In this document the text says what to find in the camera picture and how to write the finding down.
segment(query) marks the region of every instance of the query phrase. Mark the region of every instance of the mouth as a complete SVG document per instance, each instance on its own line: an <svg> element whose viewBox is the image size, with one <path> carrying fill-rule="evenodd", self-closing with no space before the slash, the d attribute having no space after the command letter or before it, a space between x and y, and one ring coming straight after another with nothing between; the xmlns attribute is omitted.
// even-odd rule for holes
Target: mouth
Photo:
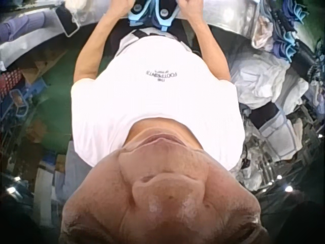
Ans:
<svg viewBox="0 0 325 244"><path fill-rule="evenodd" d="M157 141L159 139L166 139L168 141L172 141L172 142L176 142L177 144L180 144L180 145L183 145L183 146L186 146L184 144L184 142L182 142L180 139L178 139L176 136L172 136L172 135L168 135L168 134L158 134L158 135L153 135L153 136L150 136L148 137L147 139L145 139L143 142L141 142L137 148L139 148L140 146L143 146L143 145L147 145L149 143L152 143L154 141Z"/></svg>

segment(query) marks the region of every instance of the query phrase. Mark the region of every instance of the white t-shirt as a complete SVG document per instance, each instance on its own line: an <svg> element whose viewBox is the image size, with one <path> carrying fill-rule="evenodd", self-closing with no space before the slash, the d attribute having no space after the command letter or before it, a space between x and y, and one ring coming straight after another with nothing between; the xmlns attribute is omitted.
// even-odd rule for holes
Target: white t-shirt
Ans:
<svg viewBox="0 0 325 244"><path fill-rule="evenodd" d="M96 80L76 82L71 96L75 150L90 166L122 148L134 123L155 117L187 126L227 170L241 156L245 132L236 87L216 79L176 40L138 40Z"/></svg>

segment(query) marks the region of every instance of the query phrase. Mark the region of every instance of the gray cloth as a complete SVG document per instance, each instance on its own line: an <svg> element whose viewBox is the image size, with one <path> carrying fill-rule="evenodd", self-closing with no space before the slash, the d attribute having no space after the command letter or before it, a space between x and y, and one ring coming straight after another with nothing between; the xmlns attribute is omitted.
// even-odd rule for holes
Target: gray cloth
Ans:
<svg viewBox="0 0 325 244"><path fill-rule="evenodd" d="M81 185L92 167L76 153L73 141L69 142L66 156L66 172L55 172L55 194L61 203L65 203Z"/></svg>

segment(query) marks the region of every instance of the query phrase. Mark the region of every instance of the red object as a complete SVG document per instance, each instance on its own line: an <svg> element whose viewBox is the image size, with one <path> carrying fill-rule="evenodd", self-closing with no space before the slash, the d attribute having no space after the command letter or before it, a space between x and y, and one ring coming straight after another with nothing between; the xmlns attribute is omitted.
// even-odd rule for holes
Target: red object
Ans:
<svg viewBox="0 0 325 244"><path fill-rule="evenodd" d="M5 95L21 80L22 73L19 68L13 71L5 71L0 77L0 97L3 99Z"/></svg>

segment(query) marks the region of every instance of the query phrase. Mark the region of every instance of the purple cloth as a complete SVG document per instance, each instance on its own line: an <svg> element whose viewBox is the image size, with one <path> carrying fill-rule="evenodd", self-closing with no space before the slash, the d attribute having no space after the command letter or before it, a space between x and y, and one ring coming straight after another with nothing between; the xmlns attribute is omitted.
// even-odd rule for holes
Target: purple cloth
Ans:
<svg viewBox="0 0 325 244"><path fill-rule="evenodd" d="M17 38L40 29L44 26L45 15L43 12L24 15L10 19L0 25L0 41L11 42Z"/></svg>
<svg viewBox="0 0 325 244"><path fill-rule="evenodd" d="M0 43L9 41L9 28L7 24L0 24Z"/></svg>

